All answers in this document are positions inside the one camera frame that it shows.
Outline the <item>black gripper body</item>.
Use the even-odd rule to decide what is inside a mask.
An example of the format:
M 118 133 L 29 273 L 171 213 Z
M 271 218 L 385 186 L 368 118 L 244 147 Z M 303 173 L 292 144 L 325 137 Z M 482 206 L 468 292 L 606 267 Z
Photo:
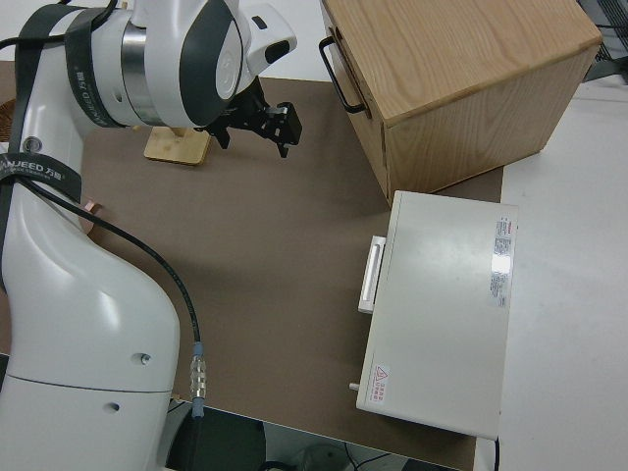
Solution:
M 266 135 L 268 132 L 266 108 L 268 106 L 260 78 L 255 78 L 245 90 L 232 99 L 215 121 L 196 130 L 219 135 L 226 132 L 227 128 L 234 128 Z

